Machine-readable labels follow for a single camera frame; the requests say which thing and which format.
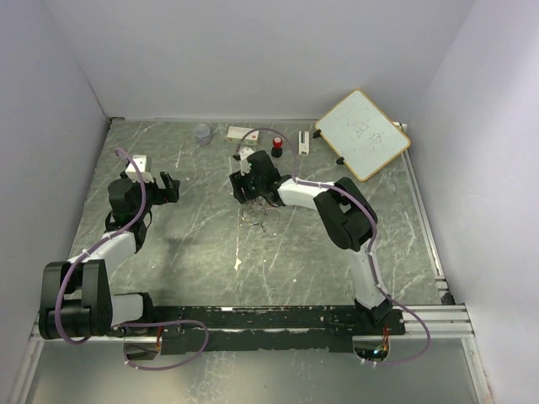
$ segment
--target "white wall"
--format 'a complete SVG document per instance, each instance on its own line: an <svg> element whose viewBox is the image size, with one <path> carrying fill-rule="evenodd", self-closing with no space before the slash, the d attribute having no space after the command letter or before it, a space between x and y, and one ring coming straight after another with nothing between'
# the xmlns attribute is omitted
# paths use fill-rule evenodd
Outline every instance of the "white wall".
<svg viewBox="0 0 539 404"><path fill-rule="evenodd" d="M106 120L41 0L0 2L0 402L67 257Z"/></svg>
<svg viewBox="0 0 539 404"><path fill-rule="evenodd" d="M539 395L538 15L533 0L478 1L409 126L450 287L510 404Z"/></svg>
<svg viewBox="0 0 539 404"><path fill-rule="evenodd" d="M408 120L473 0L46 0L108 116Z"/></svg>

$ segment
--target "whiteboard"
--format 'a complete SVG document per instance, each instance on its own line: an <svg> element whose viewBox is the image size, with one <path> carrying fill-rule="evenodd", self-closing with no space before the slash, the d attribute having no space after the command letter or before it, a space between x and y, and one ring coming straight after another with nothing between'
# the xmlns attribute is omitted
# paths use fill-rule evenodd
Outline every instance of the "whiteboard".
<svg viewBox="0 0 539 404"><path fill-rule="evenodd" d="M361 90L338 103L316 128L360 181L410 146L410 139Z"/></svg>

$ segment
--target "translucent container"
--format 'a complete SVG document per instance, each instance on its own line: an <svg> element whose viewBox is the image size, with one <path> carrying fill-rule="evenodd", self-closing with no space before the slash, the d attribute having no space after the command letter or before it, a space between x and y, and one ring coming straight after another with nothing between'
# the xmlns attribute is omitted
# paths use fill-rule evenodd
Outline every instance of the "translucent container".
<svg viewBox="0 0 539 404"><path fill-rule="evenodd" d="M193 133L195 134L196 142L205 146L211 142L211 130L210 126L206 124L198 124L193 128Z"/></svg>

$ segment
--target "marble tabletop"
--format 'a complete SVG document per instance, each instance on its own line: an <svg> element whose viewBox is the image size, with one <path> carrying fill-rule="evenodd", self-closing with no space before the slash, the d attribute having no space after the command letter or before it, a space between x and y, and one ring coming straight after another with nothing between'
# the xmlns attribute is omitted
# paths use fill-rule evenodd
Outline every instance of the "marble tabletop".
<svg viewBox="0 0 539 404"><path fill-rule="evenodd" d="M318 214L301 207L270 210L264 229L241 219L228 174L239 169L235 147L226 142L229 125L281 130L297 144L309 122L208 124L212 142L198 146L194 123L113 120L88 191L72 255L104 232L109 213L107 186L123 170L114 148L152 158L152 173L168 171L181 180L177 204L152 208L153 220L142 250L110 278L113 293L147 291L154 304L207 306L351 304L354 290L346 254L328 238ZM269 151L269 132L260 147ZM300 177L335 181L353 178L324 139L311 139L300 159ZM276 160L291 173L291 151ZM440 304L435 271L413 185L403 157L362 183L356 181L379 218L376 250L389 292L405 304Z"/></svg>

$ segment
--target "purple cable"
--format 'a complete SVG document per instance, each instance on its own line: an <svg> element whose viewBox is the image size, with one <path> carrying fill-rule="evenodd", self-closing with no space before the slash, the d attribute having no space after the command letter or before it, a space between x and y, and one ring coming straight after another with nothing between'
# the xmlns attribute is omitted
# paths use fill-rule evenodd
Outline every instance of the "purple cable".
<svg viewBox="0 0 539 404"><path fill-rule="evenodd" d="M124 363L127 366L130 366L131 368L136 369L136 370L159 371L159 370L170 370L170 369L179 368L180 366L183 366L184 364L188 364L189 362L192 362L193 360L199 358L204 352L205 347L208 345L208 341L210 340L210 330L208 330L208 327L203 322L199 322L197 320L176 320L173 322L146 322L146 323L125 322L121 324L121 326L123 327L166 327L166 326L179 326L181 324L195 324L196 326L204 328L204 334L205 334L204 342L202 343L202 346L200 347L200 349L193 356L190 356L186 360L182 360L181 362L178 362L177 364L171 364L169 366L162 366L162 367L157 367L157 368L153 368L150 366L140 366L140 365L134 364L127 358L127 352L125 351L125 348L128 345L131 345L145 352L155 352L155 351L152 351L151 349L139 347L138 345L135 345L135 344L128 344L124 346L124 361L125 361Z"/></svg>
<svg viewBox="0 0 539 404"><path fill-rule="evenodd" d="M142 194L141 208L138 210L135 217L129 223L127 223L125 226L120 228L117 232L111 234L109 237L102 238L101 240L93 244L88 250L84 251L81 255L79 255L77 259L73 261L73 263L71 264L71 267L69 267L69 269L67 270L64 280L61 282L60 290L58 291L58 296L56 297L56 304L54 307L54 323L56 325L56 330L58 330L58 333L60 334L60 337L64 341L72 345L80 345L82 343L85 343L86 341L88 341L89 337L84 337L83 339L79 339L78 341L75 339L72 339L71 337L67 335L66 330L64 330L64 327L61 324L61 303L63 302L64 294L66 294L66 289L67 289L67 284L69 283L69 279L72 277L73 272L75 272L75 268L84 259L89 257L92 253L94 253L98 248L103 246L109 240L128 231L131 228L131 226L133 226L136 223L136 221L140 219L142 213L144 212L144 207L146 206L146 187L144 186L144 178L142 177L141 170L139 170L138 166L135 164L131 156L127 154L126 151L120 149L119 147L116 147L115 154L118 157L123 156L124 158L126 158L127 161L131 163L131 165L136 171L136 176L138 177L139 183L141 184L141 194Z"/></svg>
<svg viewBox="0 0 539 404"><path fill-rule="evenodd" d="M373 364L375 366L394 366L394 365L397 365L397 364L405 364L407 362L411 362L412 360L415 360L415 359L419 358L420 356L422 356L430 348L430 343L431 343L431 339L432 339L431 336L430 336L430 330L427 327L427 325L425 324L425 322L421 319L421 317L419 317L414 311L410 310L408 307L406 307L402 303L399 303L398 301L393 299L380 286L380 279L378 278L378 273L377 273L377 270L376 270L376 262L375 262L375 260L374 260L374 258L372 256L372 254L373 254L372 248L374 246L376 237L378 236L378 226L376 225L376 222L375 222L374 218L372 217L371 213L367 210L367 208L365 206L363 206L360 203L359 200L357 200L352 195L350 195L348 192L344 191L343 189L341 189L339 187L336 187L334 185L330 185L328 183L315 183L315 182L312 182L312 181L306 181L306 180L303 180L303 179L299 179L297 177L297 174L299 174L299 172L297 171L297 168L299 166L298 166L298 163L297 163L296 150L294 149L294 146L292 145L290 140L283 133L281 133L278 130L270 129L270 128L258 128L258 129L250 130L245 135L243 135L242 140L240 141L240 144L238 145L238 147L236 149L236 154L238 154L239 149L240 149L241 145L243 144L243 141L245 140L245 138L247 136L249 136L251 133L253 133L253 132L257 131L257 130L268 130L268 131L274 132L277 135L279 135L280 137L282 137L286 141L286 143L288 143L288 146L290 146L290 149L292 150L292 157L294 158L294 166L293 166L294 169L293 169L292 179L294 180L295 183L298 183L300 185L306 185L306 186L309 186L309 187L332 189L333 191L336 191L336 192L340 193L345 198L347 198L350 202L352 202L354 205L356 205L361 210L361 212L366 216L367 220L371 224L371 229L372 229L371 241L367 245L367 256L369 258L369 265L371 266L372 278L375 280L376 288L380 291L380 293L382 293L382 295L386 299L391 301L395 306L400 307L401 309L406 311L408 314L413 316L418 321L418 323L421 324L421 326L423 327L423 329L424 329L424 331L426 333L427 342L426 342L425 346L420 351L418 351L417 353L415 353L414 355L412 355L412 356L410 356L408 358L392 360L390 362L380 362L380 363L372 362L370 360L366 360L366 362L369 362L369 363L371 363L371 364Z"/></svg>

